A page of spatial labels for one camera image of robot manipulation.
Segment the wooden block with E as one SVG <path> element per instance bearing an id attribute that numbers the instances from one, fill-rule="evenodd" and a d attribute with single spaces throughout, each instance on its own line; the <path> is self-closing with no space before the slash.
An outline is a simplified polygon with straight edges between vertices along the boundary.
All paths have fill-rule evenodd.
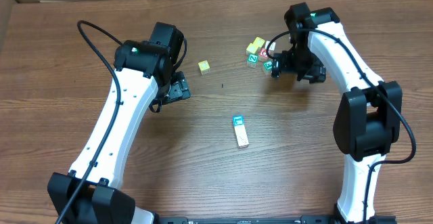
<path id="1" fill-rule="evenodd" d="M 233 126 L 241 126 L 244 125 L 244 117 L 242 115 L 237 115 L 233 117 Z"/>

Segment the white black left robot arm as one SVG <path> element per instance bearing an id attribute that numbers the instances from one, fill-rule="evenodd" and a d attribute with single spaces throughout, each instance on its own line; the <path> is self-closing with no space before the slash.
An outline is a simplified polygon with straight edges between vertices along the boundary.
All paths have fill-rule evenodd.
<path id="1" fill-rule="evenodd" d="M 112 75 L 95 127 L 67 174 L 47 185 L 57 223 L 158 223 L 159 216 L 121 192 L 127 158 L 146 111 L 190 97 L 179 67 L 187 40 L 174 25 L 156 23 L 147 41 L 119 41 L 114 63 L 83 37 Z"/>

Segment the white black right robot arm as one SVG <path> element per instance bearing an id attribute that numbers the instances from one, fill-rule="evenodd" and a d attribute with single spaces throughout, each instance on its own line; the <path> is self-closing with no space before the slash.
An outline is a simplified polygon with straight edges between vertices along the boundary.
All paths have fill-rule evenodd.
<path id="1" fill-rule="evenodd" d="M 272 77 L 287 72 L 322 83 L 329 74 L 341 94 L 333 134 L 344 154 L 344 176 L 331 223 L 396 223 L 376 215 L 373 199 L 380 162 L 399 137 L 401 87 L 369 68 L 332 8 L 312 11 L 299 3 L 284 20 L 292 46 L 272 55 Z"/>

